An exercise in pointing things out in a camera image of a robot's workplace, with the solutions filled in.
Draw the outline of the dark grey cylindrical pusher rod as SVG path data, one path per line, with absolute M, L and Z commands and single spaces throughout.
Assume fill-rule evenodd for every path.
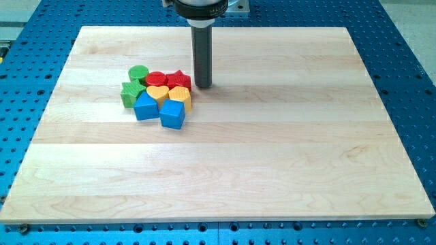
M 212 26 L 191 27 L 193 76 L 198 88 L 212 86 Z

